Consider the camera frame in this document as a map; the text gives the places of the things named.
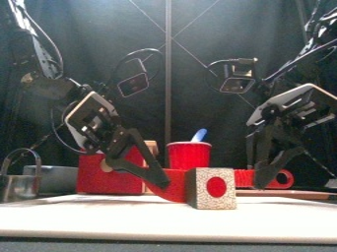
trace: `red circle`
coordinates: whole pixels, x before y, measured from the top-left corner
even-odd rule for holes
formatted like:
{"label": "red circle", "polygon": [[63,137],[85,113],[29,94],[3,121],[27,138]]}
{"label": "red circle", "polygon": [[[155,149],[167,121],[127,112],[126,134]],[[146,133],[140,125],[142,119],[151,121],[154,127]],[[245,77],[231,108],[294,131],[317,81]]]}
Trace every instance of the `red circle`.
{"label": "red circle", "polygon": [[207,181],[207,191],[215,198],[220,197],[226,193],[226,182],[220,177],[212,177]]}

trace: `red cup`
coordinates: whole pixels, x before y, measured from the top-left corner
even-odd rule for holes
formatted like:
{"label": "red cup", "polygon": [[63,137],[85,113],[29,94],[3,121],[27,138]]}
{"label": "red cup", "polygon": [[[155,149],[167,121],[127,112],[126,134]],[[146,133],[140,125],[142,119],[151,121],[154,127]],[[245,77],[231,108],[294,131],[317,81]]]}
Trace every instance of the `red cup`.
{"label": "red cup", "polygon": [[188,170],[210,167],[211,144],[206,142],[174,142],[167,145],[170,168]]}

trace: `white table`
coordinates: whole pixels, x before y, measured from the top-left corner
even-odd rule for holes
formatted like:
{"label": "white table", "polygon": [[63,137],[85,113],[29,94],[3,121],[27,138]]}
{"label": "white table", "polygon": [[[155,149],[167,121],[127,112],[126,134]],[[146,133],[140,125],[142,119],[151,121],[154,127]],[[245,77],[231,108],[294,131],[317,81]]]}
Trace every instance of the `white table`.
{"label": "white table", "polygon": [[68,195],[0,205],[0,235],[178,242],[337,244],[337,205],[237,197],[196,210],[156,196]]}

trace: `white cube with red circle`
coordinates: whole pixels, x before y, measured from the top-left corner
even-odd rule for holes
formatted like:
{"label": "white cube with red circle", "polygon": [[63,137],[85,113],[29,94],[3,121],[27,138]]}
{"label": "white cube with red circle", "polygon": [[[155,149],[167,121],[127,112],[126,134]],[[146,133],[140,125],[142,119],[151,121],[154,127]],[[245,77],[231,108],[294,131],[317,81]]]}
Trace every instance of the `white cube with red circle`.
{"label": "white cube with red circle", "polygon": [[231,168],[195,168],[186,176],[187,203],[200,210],[237,208],[234,170]]}

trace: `gray container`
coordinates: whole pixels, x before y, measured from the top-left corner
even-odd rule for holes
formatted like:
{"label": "gray container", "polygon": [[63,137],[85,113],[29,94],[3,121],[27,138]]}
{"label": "gray container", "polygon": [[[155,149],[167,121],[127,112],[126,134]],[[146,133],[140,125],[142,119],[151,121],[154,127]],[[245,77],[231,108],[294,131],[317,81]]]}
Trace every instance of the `gray container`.
{"label": "gray container", "polygon": [[[35,173],[25,175],[8,175],[8,167],[17,154],[31,153],[36,158]],[[41,158],[39,154],[29,149],[16,149],[11,152],[3,162],[0,172],[0,202],[16,202],[32,200],[39,196],[41,181]]]}
{"label": "gray container", "polygon": [[[37,167],[24,166],[24,174],[33,175]],[[77,167],[41,166],[40,195],[71,194],[76,191]]]}

